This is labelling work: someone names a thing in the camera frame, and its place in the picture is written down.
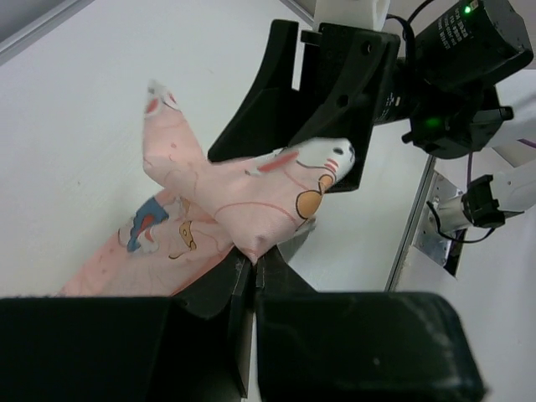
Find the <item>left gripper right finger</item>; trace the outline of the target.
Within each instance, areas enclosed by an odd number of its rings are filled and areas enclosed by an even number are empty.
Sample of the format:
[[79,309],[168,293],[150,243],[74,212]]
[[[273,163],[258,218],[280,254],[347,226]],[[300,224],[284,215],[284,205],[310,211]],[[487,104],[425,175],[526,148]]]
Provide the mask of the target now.
[[429,292],[314,290],[270,250],[256,266],[264,401],[482,401],[461,320]]

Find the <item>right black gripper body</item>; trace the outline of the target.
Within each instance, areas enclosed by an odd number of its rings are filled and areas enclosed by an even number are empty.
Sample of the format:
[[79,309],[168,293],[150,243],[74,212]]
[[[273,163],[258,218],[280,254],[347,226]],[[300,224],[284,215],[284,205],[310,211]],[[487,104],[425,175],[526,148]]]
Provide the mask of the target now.
[[411,24],[423,9],[399,21],[405,56],[375,122],[408,120],[403,142],[433,157],[463,157],[514,118],[496,85],[528,66],[533,49],[523,18],[506,0],[459,1],[417,34]]

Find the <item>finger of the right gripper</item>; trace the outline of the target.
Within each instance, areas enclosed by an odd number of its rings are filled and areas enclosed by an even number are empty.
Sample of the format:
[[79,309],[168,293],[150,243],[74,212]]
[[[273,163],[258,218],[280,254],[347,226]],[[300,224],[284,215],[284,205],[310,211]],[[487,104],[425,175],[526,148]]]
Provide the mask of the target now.
[[238,110],[209,149],[209,161],[259,156],[280,146],[276,117],[292,93],[298,28],[294,21],[271,22],[256,77]]
[[301,33],[305,44],[300,100],[307,118],[290,144],[313,137],[346,138],[355,151],[352,170],[333,193],[358,189],[374,121],[384,107],[400,38],[391,33],[322,23]]

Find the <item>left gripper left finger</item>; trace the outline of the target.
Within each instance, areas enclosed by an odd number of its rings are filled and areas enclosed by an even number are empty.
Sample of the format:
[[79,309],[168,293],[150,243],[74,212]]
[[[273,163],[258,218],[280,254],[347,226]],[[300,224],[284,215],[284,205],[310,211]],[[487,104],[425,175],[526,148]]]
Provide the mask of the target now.
[[1,301],[4,401],[239,401],[251,263],[232,251],[176,296]]

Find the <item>pink cartoon pillowcase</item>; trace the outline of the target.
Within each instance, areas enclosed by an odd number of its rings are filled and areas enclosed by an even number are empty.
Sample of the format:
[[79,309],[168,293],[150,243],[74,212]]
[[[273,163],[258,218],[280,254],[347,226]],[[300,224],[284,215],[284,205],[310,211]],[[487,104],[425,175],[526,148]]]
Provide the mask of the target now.
[[345,138],[313,138],[212,163],[172,92],[150,81],[143,168],[161,186],[62,287],[61,296],[172,296],[232,249],[256,262],[307,232],[323,195],[352,169]]

